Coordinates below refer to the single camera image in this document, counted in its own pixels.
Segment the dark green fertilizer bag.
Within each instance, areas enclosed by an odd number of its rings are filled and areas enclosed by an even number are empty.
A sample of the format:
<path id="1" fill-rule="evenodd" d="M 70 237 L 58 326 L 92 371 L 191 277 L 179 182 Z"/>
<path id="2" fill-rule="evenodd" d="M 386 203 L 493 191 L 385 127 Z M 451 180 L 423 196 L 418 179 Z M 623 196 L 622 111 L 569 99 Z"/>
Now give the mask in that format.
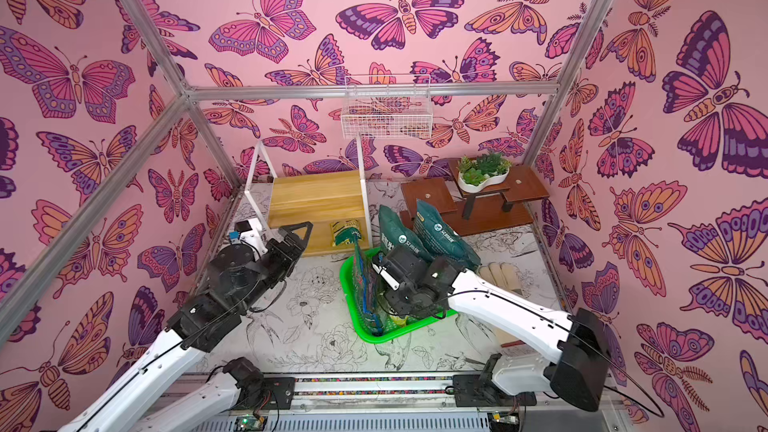
<path id="1" fill-rule="evenodd" d="M 403 224 L 399 215 L 390 207 L 379 206 L 378 221 L 383 251 L 391 252 L 397 246 L 405 246 L 426 262 L 434 260 L 434 256 L 427 250 L 421 239 Z"/>
<path id="2" fill-rule="evenodd" d="M 443 219 L 438 210 L 426 201 L 416 201 L 413 230 L 425 248 L 435 257 L 448 256 L 463 267 L 476 271 L 481 259 L 474 249 Z"/>

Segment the green plastic basket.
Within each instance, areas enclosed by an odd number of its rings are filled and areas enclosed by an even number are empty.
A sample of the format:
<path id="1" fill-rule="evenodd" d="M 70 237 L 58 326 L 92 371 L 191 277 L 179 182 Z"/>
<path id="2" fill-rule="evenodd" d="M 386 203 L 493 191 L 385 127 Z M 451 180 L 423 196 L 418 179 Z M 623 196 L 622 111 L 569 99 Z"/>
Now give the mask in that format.
<path id="1" fill-rule="evenodd" d="M 387 316 L 383 321 L 383 332 L 376 335 L 367 327 L 356 302 L 354 257 L 347 258 L 341 265 L 339 280 L 347 303 L 352 327 L 358 337 L 369 344 L 383 344 L 424 327 L 435 325 L 445 318 L 457 315 L 456 311 L 448 310 L 444 315 L 438 317 L 427 317 L 419 320 L 407 319 L 403 325 L 398 325 L 390 316 Z"/>

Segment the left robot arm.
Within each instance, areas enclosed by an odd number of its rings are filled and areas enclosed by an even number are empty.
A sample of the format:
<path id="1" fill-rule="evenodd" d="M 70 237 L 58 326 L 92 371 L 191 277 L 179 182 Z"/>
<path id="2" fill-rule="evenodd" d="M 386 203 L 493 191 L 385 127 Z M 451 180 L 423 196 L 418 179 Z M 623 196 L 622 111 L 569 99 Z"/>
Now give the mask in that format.
<path id="1" fill-rule="evenodd" d="M 185 372 L 230 335 L 268 291 L 285 284 L 304 251 L 313 225 L 283 226 L 262 252 L 237 243 L 208 264 L 209 280 L 167 322 L 144 355 L 65 431 L 190 431 L 236 405 L 260 407 L 273 395 L 250 360 L 227 362 L 206 383 L 152 412 L 153 404 Z"/>

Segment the blue green soil bag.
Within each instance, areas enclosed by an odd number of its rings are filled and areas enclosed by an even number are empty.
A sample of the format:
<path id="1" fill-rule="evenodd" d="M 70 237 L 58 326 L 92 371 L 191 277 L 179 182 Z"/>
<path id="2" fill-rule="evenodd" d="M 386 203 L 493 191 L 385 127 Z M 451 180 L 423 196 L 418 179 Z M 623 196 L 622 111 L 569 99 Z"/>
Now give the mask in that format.
<path id="1" fill-rule="evenodd" d="M 377 305 L 377 279 L 371 273 L 368 261 L 358 242 L 354 244 L 351 281 L 355 308 L 362 329 L 372 335 L 381 336 L 384 332 L 384 321 Z"/>

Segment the yellow green packet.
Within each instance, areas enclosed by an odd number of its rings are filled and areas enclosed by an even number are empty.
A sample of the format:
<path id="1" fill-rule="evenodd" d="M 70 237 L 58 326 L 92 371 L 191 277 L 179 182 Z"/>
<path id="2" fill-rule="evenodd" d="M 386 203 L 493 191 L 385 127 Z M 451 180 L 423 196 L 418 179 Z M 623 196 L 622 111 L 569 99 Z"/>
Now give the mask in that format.
<path id="1" fill-rule="evenodd" d="M 345 219 L 330 224 L 332 245 L 355 245 L 362 239 L 359 222 L 356 219 Z"/>

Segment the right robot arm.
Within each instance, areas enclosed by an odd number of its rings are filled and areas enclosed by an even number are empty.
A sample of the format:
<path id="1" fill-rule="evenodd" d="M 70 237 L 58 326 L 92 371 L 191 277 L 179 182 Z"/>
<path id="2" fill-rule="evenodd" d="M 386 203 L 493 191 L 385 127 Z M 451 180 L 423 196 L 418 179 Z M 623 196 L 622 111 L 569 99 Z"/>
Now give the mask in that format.
<path id="1" fill-rule="evenodd" d="M 537 305 L 448 256 L 427 263 L 405 246 L 377 254 L 372 268 L 395 315 L 422 318 L 453 310 L 509 333 L 538 353 L 530 360 L 489 360 L 485 372 L 493 389 L 507 396 L 548 392 L 582 411 L 599 410 L 611 356 L 594 313 L 572 315 Z"/>

